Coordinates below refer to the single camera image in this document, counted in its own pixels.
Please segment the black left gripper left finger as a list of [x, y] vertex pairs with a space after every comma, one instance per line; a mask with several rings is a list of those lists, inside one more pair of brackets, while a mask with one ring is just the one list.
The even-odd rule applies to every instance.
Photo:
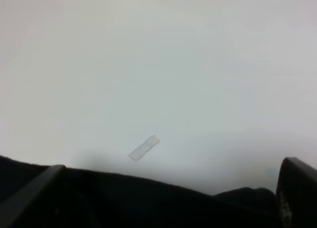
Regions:
[[65, 228], [65, 166], [47, 168], [0, 204], [2, 228]]

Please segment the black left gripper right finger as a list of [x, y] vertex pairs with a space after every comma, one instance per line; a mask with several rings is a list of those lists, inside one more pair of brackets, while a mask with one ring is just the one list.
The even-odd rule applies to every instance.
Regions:
[[276, 190], [285, 228], [317, 227], [317, 170], [297, 158], [285, 158]]

